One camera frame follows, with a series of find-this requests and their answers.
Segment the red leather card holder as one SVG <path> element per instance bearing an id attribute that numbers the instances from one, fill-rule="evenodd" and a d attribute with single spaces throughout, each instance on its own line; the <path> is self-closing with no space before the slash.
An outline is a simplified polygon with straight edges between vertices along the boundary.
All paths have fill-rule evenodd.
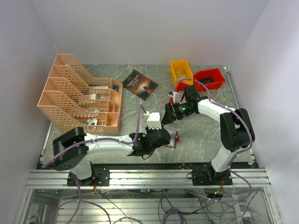
<path id="1" fill-rule="evenodd" d="M 167 130 L 167 131 L 170 134 L 171 139 L 169 144 L 165 145 L 165 147 L 176 148 L 177 142 L 179 141 L 178 131 L 173 131 L 173 130 Z"/>

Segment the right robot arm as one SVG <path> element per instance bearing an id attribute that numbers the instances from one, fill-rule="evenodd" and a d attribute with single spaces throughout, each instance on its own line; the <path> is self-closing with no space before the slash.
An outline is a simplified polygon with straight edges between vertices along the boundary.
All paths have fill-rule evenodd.
<path id="1" fill-rule="evenodd" d="M 184 88 L 185 102 L 179 101 L 179 93 L 170 91 L 171 103 L 165 105 L 162 124 L 172 124 L 176 120 L 196 114 L 204 114 L 220 124 L 221 147 L 211 161 L 212 170 L 207 171 L 207 181 L 215 185 L 222 180 L 222 172 L 230 167 L 239 153 L 249 150 L 255 140 L 254 130 L 246 109 L 234 109 L 213 101 L 208 96 L 200 96 L 194 85 Z"/>

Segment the red bin with dark item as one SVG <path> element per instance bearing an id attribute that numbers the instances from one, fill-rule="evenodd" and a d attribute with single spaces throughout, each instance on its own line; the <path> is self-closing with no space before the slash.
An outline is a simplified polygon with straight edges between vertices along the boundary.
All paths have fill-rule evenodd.
<path id="1" fill-rule="evenodd" d="M 218 68 L 198 71 L 193 75 L 193 79 L 204 84 L 209 90 L 219 89 L 226 81 Z"/>

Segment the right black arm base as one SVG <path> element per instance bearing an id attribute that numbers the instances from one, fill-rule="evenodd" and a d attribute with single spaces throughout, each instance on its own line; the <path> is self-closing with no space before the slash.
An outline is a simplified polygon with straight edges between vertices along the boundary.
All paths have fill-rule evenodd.
<path id="1" fill-rule="evenodd" d="M 192 180 L 193 186 L 220 186 L 232 185 L 231 173 L 227 170 L 224 172 L 214 172 L 213 170 L 193 170 L 186 175 L 187 179 Z"/>

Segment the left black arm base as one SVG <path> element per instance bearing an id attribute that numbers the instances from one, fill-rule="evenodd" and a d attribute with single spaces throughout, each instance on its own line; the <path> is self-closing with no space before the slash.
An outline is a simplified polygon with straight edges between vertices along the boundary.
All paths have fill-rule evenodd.
<path id="1" fill-rule="evenodd" d="M 89 177 L 84 180 L 79 180 L 80 186 L 108 186 L 110 180 L 110 172 L 108 170 L 102 168 L 96 168 L 92 174 L 92 177 Z M 75 175 L 73 173 L 69 173 L 67 178 L 67 186 L 77 186 Z"/>

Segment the dark paperback book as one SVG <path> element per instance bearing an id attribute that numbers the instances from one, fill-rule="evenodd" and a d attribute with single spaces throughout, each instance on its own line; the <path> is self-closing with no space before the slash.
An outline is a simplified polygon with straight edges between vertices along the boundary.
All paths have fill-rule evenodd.
<path id="1" fill-rule="evenodd" d="M 122 82 L 123 87 L 142 100 L 147 100 L 152 93 L 159 87 L 159 85 L 141 74 L 133 70 L 130 75 Z"/>

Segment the dark item in red bin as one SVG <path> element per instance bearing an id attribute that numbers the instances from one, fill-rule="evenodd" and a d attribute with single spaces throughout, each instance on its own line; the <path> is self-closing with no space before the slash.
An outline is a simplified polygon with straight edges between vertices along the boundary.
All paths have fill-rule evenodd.
<path id="1" fill-rule="evenodd" d="M 206 77 L 206 78 L 201 79 L 200 82 L 204 85 L 207 85 L 207 84 L 213 83 L 214 81 L 211 77 Z"/>

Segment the yellow plastic bin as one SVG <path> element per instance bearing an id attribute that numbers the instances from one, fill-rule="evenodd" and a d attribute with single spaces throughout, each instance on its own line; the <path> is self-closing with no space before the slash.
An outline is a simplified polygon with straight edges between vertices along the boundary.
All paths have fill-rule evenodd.
<path id="1" fill-rule="evenodd" d="M 193 72 L 187 60 L 171 61 L 170 74 L 174 84 L 181 79 L 193 79 Z"/>

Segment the red bin with cards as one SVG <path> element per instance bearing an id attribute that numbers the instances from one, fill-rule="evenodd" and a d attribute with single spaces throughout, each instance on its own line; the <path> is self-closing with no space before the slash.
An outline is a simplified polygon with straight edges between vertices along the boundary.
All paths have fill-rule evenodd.
<path id="1" fill-rule="evenodd" d="M 184 82 L 179 82 L 175 88 L 175 92 L 178 93 L 178 96 L 176 97 L 176 102 L 178 103 L 185 103 L 186 99 L 185 99 L 185 94 L 184 94 L 184 88 L 186 88 L 188 86 L 188 84 L 184 83 Z"/>

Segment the blue bottle cap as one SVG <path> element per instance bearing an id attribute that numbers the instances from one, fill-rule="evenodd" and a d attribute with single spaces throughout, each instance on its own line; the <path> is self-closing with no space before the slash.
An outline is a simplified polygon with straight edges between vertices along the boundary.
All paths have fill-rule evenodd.
<path id="1" fill-rule="evenodd" d="M 115 91 L 118 91 L 118 90 L 119 90 L 119 86 L 118 86 L 118 85 L 114 85 L 114 86 L 113 86 L 113 89 L 114 89 Z"/>

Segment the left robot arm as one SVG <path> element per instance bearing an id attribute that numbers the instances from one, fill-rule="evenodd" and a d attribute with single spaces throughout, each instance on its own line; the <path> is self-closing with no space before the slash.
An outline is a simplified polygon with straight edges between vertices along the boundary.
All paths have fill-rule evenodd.
<path id="1" fill-rule="evenodd" d="M 157 148 L 174 146 L 176 132 L 164 128 L 146 129 L 146 133 L 123 136 L 98 136 L 85 133 L 76 127 L 53 141 L 54 156 L 50 167 L 56 171 L 69 171 L 68 185 L 79 183 L 91 186 L 100 182 L 109 184 L 109 175 L 103 168 L 86 159 L 86 156 L 118 154 L 146 159 Z"/>

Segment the pink mesh file organizer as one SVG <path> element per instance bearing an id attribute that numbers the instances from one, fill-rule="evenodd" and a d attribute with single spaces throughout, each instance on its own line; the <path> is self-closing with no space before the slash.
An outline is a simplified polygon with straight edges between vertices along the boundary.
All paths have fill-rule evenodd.
<path id="1" fill-rule="evenodd" d="M 63 133 L 118 133 L 122 89 L 115 78 L 92 76 L 74 55 L 57 54 L 37 106 Z"/>

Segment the aluminium mounting rail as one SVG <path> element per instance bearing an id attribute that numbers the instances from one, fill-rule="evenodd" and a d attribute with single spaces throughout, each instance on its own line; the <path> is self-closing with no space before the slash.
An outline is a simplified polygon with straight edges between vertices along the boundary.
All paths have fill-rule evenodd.
<path id="1" fill-rule="evenodd" d="M 218 188 L 220 184 L 195 186 L 190 177 L 191 170 L 110 170 L 108 186 L 97 189 L 191 189 Z M 270 180 L 265 169 L 235 169 L 231 185 L 226 188 L 269 187 Z M 68 172 L 32 170 L 25 187 L 28 189 L 73 189 L 67 185 Z"/>

